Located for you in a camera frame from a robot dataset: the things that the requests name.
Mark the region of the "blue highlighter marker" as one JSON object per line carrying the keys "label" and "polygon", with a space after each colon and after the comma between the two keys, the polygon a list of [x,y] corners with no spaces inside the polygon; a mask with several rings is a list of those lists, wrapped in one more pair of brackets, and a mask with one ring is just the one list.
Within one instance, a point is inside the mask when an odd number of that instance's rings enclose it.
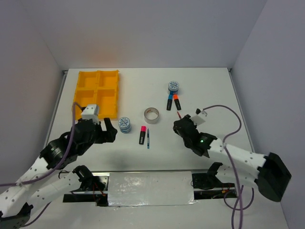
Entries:
{"label": "blue highlighter marker", "polygon": [[167,100],[167,106],[166,106],[166,110],[167,110],[167,111],[170,111],[170,110],[171,110],[172,102],[173,102],[173,95],[172,95],[172,94],[169,94],[168,100]]}

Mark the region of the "yellow four-compartment plastic bin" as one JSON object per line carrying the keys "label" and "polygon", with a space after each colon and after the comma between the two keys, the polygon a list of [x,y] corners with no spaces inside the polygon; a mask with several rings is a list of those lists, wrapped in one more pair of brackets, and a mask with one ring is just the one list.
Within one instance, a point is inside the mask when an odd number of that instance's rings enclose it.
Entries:
{"label": "yellow four-compartment plastic bin", "polygon": [[118,115],[119,71],[80,71],[73,101],[80,106],[99,106],[98,118],[116,119]]}

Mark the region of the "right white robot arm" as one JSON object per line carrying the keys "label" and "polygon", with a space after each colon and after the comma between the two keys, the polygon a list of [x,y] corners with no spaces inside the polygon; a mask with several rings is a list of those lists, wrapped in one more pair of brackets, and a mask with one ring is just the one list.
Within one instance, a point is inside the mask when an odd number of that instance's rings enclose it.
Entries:
{"label": "right white robot arm", "polygon": [[254,184],[267,199],[280,202],[292,177],[280,156],[245,151],[233,145],[223,143],[222,139],[208,133],[200,133],[193,119],[185,116],[173,123],[173,130],[184,145],[198,156],[213,161],[214,166],[235,168],[239,180]]}

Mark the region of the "blue-lidded round jar near bin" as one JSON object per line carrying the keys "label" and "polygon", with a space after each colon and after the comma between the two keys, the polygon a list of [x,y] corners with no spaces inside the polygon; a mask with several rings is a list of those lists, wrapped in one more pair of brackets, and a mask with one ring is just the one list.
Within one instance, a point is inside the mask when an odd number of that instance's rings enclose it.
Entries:
{"label": "blue-lidded round jar near bin", "polygon": [[129,133],[132,129],[131,122],[128,117],[121,117],[118,120],[118,126],[119,126],[120,131],[124,134]]}

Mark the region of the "clear tape roll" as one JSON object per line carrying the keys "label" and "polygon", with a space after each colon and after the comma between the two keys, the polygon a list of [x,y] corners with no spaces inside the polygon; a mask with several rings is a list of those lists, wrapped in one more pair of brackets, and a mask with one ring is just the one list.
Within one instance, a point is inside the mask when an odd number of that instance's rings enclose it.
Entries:
{"label": "clear tape roll", "polygon": [[143,116],[146,123],[153,125],[158,123],[160,118],[160,113],[156,108],[149,107],[145,109]]}

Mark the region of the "blue pen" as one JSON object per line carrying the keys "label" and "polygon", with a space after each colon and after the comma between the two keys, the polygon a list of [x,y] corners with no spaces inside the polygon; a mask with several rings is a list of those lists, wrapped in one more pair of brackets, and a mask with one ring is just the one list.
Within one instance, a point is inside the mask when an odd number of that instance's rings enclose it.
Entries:
{"label": "blue pen", "polygon": [[147,128],[147,149],[150,149],[150,130]]}

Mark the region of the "orange highlighter marker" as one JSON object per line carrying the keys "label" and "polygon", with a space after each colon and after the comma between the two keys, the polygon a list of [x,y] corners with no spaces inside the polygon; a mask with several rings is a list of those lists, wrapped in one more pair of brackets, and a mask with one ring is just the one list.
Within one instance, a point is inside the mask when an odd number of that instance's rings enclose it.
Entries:
{"label": "orange highlighter marker", "polygon": [[182,108],[181,108],[181,105],[180,105],[180,101],[179,101],[178,95],[174,94],[173,95],[173,99],[174,99],[174,102],[175,102],[177,110],[180,111]]}

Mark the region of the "blue-lidded round jar far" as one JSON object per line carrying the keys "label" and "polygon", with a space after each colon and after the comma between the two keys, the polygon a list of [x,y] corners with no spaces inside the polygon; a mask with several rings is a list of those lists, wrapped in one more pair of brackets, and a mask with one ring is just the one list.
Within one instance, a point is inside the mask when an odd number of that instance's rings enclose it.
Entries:
{"label": "blue-lidded round jar far", "polygon": [[178,94],[179,86],[177,81],[170,81],[168,83],[168,94]]}

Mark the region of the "pink highlighter marker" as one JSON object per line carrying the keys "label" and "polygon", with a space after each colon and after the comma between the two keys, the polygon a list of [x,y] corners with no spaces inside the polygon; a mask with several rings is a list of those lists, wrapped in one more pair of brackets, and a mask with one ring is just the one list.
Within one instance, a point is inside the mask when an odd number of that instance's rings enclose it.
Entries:
{"label": "pink highlighter marker", "polygon": [[146,135],[146,126],[141,126],[140,129],[140,137],[139,137],[139,144],[143,145],[145,141],[145,135]]}

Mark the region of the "metal base rail plate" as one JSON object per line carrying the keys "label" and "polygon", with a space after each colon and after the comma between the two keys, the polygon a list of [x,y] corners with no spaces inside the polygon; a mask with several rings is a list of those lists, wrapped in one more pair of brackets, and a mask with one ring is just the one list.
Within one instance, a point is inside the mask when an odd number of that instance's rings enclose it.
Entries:
{"label": "metal base rail plate", "polygon": [[233,183],[208,173],[143,172],[99,175],[105,189],[93,186],[65,194],[64,203],[94,203],[99,207],[182,206],[202,199],[235,198]]}

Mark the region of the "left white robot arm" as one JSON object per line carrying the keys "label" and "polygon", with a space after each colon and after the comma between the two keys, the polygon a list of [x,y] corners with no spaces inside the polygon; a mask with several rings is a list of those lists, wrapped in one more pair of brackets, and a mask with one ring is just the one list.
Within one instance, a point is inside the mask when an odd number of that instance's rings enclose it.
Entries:
{"label": "left white robot arm", "polygon": [[109,118],[100,121],[79,119],[70,131],[50,141],[34,164],[0,195],[0,227],[20,229],[28,225],[31,215],[42,206],[67,192],[86,191],[94,186],[102,191],[105,185],[85,166],[77,166],[62,179],[49,185],[46,181],[56,170],[63,170],[76,161],[93,144],[112,143],[117,130]]}

